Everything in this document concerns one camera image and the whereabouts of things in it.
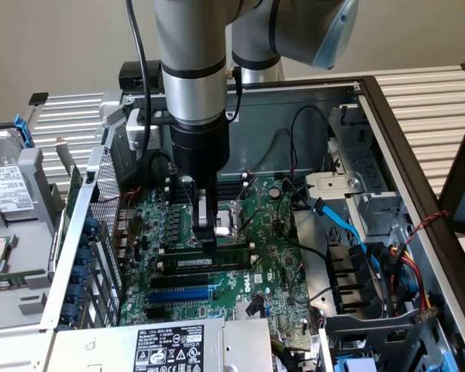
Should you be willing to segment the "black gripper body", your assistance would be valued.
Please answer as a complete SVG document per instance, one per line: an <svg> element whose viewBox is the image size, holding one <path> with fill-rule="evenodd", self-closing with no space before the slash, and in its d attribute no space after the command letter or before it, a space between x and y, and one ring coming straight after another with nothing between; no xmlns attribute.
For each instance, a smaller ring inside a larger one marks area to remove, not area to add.
<svg viewBox="0 0 465 372"><path fill-rule="evenodd" d="M209 185L229 160L229 123L225 117L204 125L170 126L173 157L177 168L197 185Z"/></svg>

